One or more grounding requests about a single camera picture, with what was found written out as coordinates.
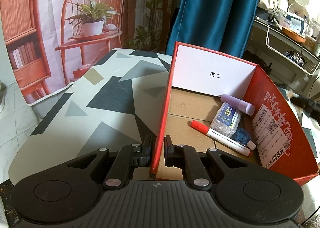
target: curtain fold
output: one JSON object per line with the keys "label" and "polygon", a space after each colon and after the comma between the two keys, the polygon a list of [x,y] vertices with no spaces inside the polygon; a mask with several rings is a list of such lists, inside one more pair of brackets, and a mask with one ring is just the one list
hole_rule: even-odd
{"label": "curtain fold", "polygon": [[240,57],[253,23],[258,0],[181,0],[166,49],[176,41]]}

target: red marker cap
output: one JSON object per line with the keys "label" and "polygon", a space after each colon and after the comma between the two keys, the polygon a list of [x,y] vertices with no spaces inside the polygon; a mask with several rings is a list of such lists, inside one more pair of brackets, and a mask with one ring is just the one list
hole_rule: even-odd
{"label": "red marker cap", "polygon": [[206,126],[196,120],[193,120],[190,126],[191,126],[191,128],[194,128],[195,130],[200,131],[204,135],[207,135],[207,133],[210,129],[208,126]]}

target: blue label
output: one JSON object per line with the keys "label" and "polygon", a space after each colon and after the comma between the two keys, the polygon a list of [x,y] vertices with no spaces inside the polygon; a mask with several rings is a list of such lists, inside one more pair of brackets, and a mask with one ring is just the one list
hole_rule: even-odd
{"label": "blue label", "polygon": [[232,124],[233,116],[236,113],[236,109],[231,107],[228,103],[223,104],[217,120],[230,127]]}

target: red marker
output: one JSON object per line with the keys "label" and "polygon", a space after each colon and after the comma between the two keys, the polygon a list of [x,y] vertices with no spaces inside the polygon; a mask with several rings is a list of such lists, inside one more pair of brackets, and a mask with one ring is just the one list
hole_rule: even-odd
{"label": "red marker", "polygon": [[219,143],[221,143],[222,145],[225,145],[227,147],[229,147],[230,149],[239,152],[240,154],[249,157],[252,155],[252,151],[250,149],[248,149],[245,146],[242,146],[241,144],[239,144],[238,142],[222,135],[221,133],[209,128],[208,126],[193,120],[191,123],[191,127],[194,128],[195,130],[203,133],[204,135],[207,135],[210,138],[215,139],[216,141],[218,141]]}

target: black cable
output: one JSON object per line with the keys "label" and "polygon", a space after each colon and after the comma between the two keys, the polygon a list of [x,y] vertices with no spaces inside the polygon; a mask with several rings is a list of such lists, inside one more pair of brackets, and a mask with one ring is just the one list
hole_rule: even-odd
{"label": "black cable", "polygon": [[314,211],[314,213],[307,219],[305,220],[301,225],[304,225],[312,216],[315,215],[315,213],[320,209],[320,206],[318,207],[318,209],[316,211]]}
{"label": "black cable", "polygon": [[313,82],[313,84],[312,84],[312,86],[311,86],[311,88],[310,88],[309,98],[311,98],[310,95],[311,95],[312,87],[313,87],[313,85],[315,84],[316,80],[318,80],[319,78],[320,78],[320,76],[318,76],[318,77],[315,79],[315,81]]}

